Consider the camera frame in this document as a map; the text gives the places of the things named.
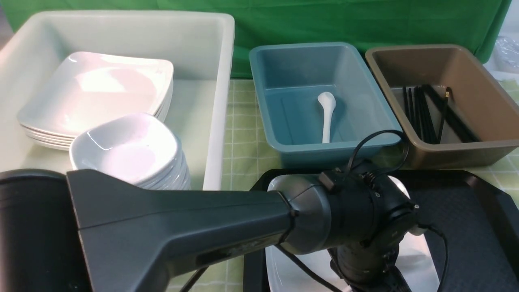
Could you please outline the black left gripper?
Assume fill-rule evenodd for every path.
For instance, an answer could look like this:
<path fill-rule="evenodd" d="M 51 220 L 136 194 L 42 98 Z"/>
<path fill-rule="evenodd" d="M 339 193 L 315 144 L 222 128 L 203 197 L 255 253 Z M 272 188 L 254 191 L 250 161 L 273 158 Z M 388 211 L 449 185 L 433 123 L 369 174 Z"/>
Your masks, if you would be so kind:
<path fill-rule="evenodd" d="M 330 248 L 330 267 L 353 292 L 410 292 L 396 267 L 398 246 L 377 248 L 349 243 Z"/>

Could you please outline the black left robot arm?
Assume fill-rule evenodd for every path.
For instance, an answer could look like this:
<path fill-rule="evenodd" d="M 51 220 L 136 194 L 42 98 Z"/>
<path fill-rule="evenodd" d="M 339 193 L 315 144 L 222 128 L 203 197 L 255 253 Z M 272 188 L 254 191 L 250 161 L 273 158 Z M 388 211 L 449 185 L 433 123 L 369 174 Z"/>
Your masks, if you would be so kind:
<path fill-rule="evenodd" d="M 171 277 L 278 246 L 337 248 L 343 277 L 378 283 L 416 205 L 368 161 L 274 169 L 250 191 L 146 190 L 96 170 L 1 174 L 2 292 L 164 291 Z"/>

